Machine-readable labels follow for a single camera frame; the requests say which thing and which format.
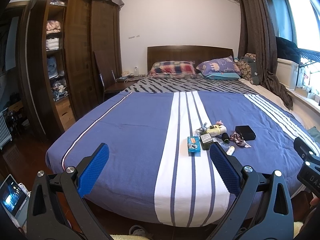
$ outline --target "white radiator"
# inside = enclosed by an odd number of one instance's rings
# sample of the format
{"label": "white radiator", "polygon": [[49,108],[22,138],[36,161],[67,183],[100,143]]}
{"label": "white radiator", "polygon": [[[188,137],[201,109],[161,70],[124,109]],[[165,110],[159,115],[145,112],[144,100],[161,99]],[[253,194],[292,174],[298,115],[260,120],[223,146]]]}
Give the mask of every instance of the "white radiator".
{"label": "white radiator", "polygon": [[4,121],[3,113],[0,112],[0,149],[1,150],[8,141],[12,141],[12,136]]}

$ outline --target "hand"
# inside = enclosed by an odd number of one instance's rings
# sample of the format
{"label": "hand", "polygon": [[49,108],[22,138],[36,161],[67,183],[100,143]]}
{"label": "hand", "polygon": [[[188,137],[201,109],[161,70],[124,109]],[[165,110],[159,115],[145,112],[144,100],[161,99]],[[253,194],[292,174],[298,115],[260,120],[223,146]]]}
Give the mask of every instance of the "hand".
{"label": "hand", "polygon": [[314,197],[313,200],[311,200],[310,205],[311,206],[316,206],[320,203],[320,199],[317,197]]}

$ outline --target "brown curtain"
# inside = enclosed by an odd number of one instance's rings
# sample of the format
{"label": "brown curtain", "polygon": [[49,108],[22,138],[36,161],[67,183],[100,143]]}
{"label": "brown curtain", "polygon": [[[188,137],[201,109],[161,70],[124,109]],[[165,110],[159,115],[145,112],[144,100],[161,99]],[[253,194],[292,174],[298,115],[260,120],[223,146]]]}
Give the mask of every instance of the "brown curtain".
{"label": "brown curtain", "polygon": [[279,96],[287,108],[292,98],[276,77],[277,44],[267,0],[240,0],[241,33],[238,57],[256,54],[260,84]]}

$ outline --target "blue packet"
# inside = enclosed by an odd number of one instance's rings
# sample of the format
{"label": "blue packet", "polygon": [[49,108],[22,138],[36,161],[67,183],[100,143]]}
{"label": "blue packet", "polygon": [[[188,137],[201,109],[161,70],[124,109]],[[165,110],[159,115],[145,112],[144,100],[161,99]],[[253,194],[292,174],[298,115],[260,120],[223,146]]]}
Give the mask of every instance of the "blue packet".
{"label": "blue packet", "polygon": [[189,156],[200,156],[200,140],[198,136],[188,137],[188,154]]}

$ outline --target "purple pillow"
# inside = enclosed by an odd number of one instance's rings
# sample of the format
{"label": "purple pillow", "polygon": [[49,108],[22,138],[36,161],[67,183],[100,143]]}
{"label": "purple pillow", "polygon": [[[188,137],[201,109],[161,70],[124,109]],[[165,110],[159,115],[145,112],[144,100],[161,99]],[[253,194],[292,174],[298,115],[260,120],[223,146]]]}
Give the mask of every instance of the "purple pillow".
{"label": "purple pillow", "polygon": [[232,56],[205,61],[199,64],[196,69],[200,70],[204,76],[217,72],[235,72],[241,75],[240,69],[233,62]]}

